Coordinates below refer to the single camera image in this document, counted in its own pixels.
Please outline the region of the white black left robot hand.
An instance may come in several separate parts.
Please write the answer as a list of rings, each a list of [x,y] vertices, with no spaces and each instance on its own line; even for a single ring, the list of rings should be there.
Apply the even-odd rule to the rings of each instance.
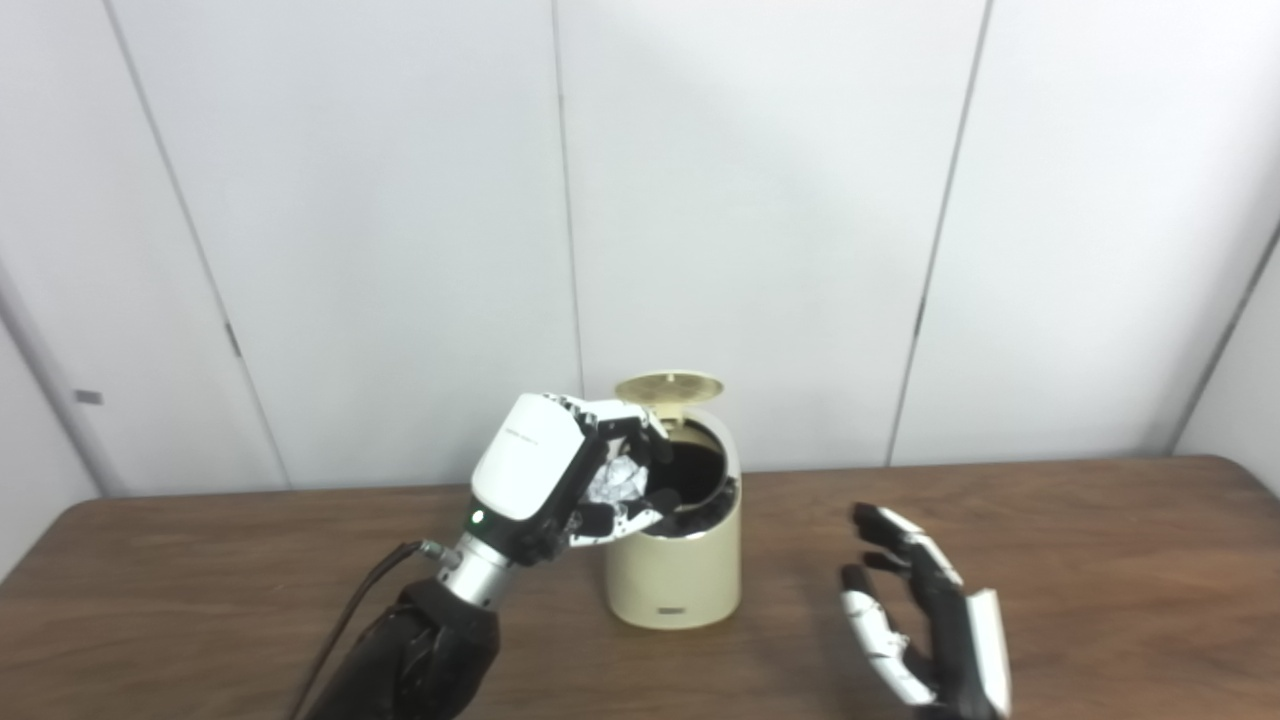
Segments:
[[[677,491],[646,484],[673,456],[649,407],[521,395],[474,470],[465,529],[524,568],[622,539],[682,503]]]

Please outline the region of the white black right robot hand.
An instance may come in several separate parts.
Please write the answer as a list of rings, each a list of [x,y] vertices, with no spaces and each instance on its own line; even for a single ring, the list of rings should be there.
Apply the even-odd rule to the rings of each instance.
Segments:
[[[844,615],[869,667],[914,719],[1009,719],[1012,674],[997,591],[966,592],[929,534],[891,509],[856,502],[851,523],[877,547],[840,570]],[[905,582],[927,621],[927,650],[882,605],[873,571]]]

